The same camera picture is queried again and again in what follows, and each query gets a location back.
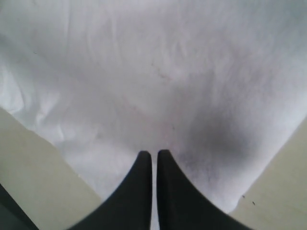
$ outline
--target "floor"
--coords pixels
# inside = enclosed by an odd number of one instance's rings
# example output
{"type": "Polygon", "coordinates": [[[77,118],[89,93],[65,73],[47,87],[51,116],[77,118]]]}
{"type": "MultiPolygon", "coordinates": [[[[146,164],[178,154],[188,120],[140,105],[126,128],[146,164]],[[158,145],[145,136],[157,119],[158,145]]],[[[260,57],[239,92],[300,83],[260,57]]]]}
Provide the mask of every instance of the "floor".
{"type": "MultiPolygon", "coordinates": [[[[231,215],[256,230],[307,230],[307,120],[231,215]]],[[[41,230],[82,219],[100,198],[48,142],[0,110],[0,182],[41,230]]]]}

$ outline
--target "white fabric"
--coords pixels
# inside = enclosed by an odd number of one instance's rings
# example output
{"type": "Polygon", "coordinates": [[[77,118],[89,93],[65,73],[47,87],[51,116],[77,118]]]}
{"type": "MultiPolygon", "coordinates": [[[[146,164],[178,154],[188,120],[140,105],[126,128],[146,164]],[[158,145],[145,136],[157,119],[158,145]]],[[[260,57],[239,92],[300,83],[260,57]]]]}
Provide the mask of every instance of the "white fabric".
{"type": "Polygon", "coordinates": [[[103,200],[138,151],[155,166],[170,149],[229,212],[307,114],[306,11],[305,0],[2,0],[0,106],[103,200]]]}

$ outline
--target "beige floor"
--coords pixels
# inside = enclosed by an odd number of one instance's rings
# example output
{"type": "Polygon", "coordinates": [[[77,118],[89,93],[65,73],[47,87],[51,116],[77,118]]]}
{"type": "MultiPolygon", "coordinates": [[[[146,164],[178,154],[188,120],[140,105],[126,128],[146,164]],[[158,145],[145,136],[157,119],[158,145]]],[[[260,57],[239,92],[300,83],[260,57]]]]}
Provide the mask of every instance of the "beige floor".
{"type": "MultiPolygon", "coordinates": [[[[256,230],[307,230],[307,121],[231,214],[256,230]]],[[[57,151],[0,110],[0,182],[41,230],[63,230],[99,197],[57,151]]]]}

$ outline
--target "white sheet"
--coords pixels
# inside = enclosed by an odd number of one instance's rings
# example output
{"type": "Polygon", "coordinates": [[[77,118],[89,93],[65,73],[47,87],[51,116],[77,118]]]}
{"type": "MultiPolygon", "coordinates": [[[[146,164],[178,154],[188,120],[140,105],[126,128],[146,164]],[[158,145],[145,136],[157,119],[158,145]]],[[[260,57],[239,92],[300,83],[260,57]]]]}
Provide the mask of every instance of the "white sheet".
{"type": "Polygon", "coordinates": [[[138,151],[155,166],[171,149],[229,212],[307,114],[306,11],[304,0],[2,0],[0,106],[103,200],[138,151]]]}

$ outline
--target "white towel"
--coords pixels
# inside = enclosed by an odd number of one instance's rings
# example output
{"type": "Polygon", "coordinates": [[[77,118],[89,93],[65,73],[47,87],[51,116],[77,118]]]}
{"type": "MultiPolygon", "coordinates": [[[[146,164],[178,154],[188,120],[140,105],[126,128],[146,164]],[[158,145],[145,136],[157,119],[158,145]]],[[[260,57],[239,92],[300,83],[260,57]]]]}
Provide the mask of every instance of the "white towel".
{"type": "Polygon", "coordinates": [[[2,0],[0,106],[102,200],[140,150],[155,172],[170,149],[229,212],[307,114],[306,11],[305,0],[2,0]]]}

